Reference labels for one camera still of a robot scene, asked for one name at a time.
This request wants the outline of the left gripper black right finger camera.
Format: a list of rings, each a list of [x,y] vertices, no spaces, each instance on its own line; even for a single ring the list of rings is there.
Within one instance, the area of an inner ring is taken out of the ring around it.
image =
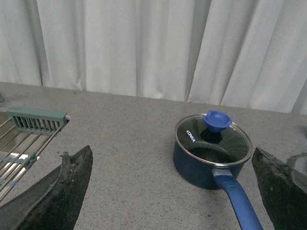
[[[261,148],[252,157],[264,207],[276,230],[307,228],[307,177]]]

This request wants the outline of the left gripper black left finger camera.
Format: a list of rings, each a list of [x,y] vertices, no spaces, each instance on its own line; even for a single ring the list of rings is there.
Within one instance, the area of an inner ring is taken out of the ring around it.
[[[23,193],[1,206],[2,230],[72,230],[88,188],[93,153],[85,146]]]

